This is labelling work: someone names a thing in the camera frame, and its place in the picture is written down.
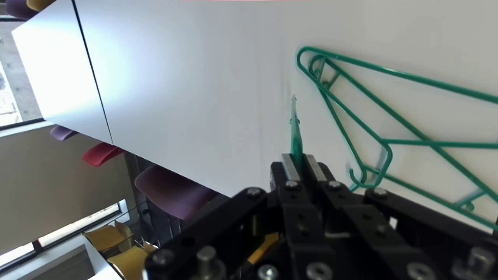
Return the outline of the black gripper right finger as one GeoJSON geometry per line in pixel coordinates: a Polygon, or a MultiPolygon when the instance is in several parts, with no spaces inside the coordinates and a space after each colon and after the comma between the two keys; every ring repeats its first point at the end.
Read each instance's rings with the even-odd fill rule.
{"type": "Polygon", "coordinates": [[[340,184],[334,179],[328,179],[325,176],[325,173],[321,171],[318,162],[311,156],[311,154],[306,154],[304,156],[304,164],[312,176],[312,179],[318,184],[318,185],[323,185],[323,187],[328,187],[329,190],[339,190],[340,189],[340,184]]]}

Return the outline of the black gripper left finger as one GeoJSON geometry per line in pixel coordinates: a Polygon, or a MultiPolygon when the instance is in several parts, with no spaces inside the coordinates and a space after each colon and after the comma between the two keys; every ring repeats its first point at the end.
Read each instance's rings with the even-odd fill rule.
{"type": "Polygon", "coordinates": [[[278,162],[270,164],[270,189],[286,189],[297,192],[300,187],[300,175],[290,154],[283,154],[278,162]]]}

